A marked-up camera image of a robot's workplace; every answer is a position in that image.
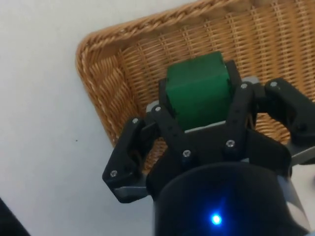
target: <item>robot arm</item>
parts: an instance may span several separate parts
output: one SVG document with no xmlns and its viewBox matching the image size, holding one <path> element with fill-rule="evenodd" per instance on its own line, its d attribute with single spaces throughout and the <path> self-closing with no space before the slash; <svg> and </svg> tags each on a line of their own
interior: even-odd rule
<svg viewBox="0 0 315 236">
<path fill-rule="evenodd" d="M 152 196 L 156 236 L 310 231 L 290 176 L 294 165 L 315 164 L 315 105 L 281 78 L 265 86 L 233 81 L 225 122 L 184 132 L 160 91 L 160 104 L 122 132 L 103 180 L 122 203 Z M 255 131 L 258 113 L 288 129 L 286 146 Z M 146 176 L 142 168 L 159 137 L 168 149 Z"/>
</svg>

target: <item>white table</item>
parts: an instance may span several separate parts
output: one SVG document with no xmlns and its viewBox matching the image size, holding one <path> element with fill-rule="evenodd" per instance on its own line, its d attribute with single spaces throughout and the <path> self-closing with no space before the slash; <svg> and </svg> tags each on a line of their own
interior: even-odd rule
<svg viewBox="0 0 315 236">
<path fill-rule="evenodd" d="M 32 236 L 152 235 L 101 179 L 112 147 L 74 66 L 89 32 L 192 0 L 0 1 L 0 196 Z M 315 166 L 294 183 L 315 229 Z"/>
</svg>

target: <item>blue led light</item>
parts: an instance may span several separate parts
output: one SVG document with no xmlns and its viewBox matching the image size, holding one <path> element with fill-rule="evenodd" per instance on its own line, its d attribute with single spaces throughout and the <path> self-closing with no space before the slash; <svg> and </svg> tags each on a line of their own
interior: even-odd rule
<svg viewBox="0 0 315 236">
<path fill-rule="evenodd" d="M 214 225 L 220 225 L 222 223 L 222 219 L 221 219 L 221 216 L 218 215 L 218 214 L 213 214 L 211 216 L 211 222 L 212 224 Z"/>
</svg>

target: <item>woven basket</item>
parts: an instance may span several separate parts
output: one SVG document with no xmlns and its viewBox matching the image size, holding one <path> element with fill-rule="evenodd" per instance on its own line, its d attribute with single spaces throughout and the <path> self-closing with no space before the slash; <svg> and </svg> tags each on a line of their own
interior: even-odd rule
<svg viewBox="0 0 315 236">
<path fill-rule="evenodd" d="M 144 116 L 158 99 L 169 65 L 221 51 L 242 77 L 283 77 L 315 98 L 315 0 L 200 0 L 103 29 L 79 45 L 76 66 L 102 124 L 115 144 L 124 123 Z M 257 130 L 285 142 L 287 130 L 267 115 Z M 148 171 L 165 150 L 149 154 Z"/>
</svg>

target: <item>silver screw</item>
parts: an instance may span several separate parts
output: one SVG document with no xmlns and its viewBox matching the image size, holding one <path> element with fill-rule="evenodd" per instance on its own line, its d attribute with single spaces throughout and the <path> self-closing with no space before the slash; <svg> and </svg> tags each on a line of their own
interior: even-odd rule
<svg viewBox="0 0 315 236">
<path fill-rule="evenodd" d="M 270 83 L 270 86 L 271 86 L 271 87 L 276 87 L 277 85 L 278 85 L 277 82 L 271 82 L 271 83 Z"/>
<path fill-rule="evenodd" d="M 118 174 L 118 172 L 116 170 L 114 170 L 110 173 L 110 177 L 116 177 L 117 174 Z"/>
<path fill-rule="evenodd" d="M 242 88 L 242 89 L 246 89 L 246 88 L 247 88 L 247 84 L 242 84 L 242 85 L 241 85 L 241 88 Z"/>
<path fill-rule="evenodd" d="M 235 146 L 234 140 L 228 140 L 225 144 L 228 148 L 233 148 Z"/>
<path fill-rule="evenodd" d="M 191 151 L 190 150 L 185 150 L 183 151 L 183 157 L 190 157 Z"/>
</svg>

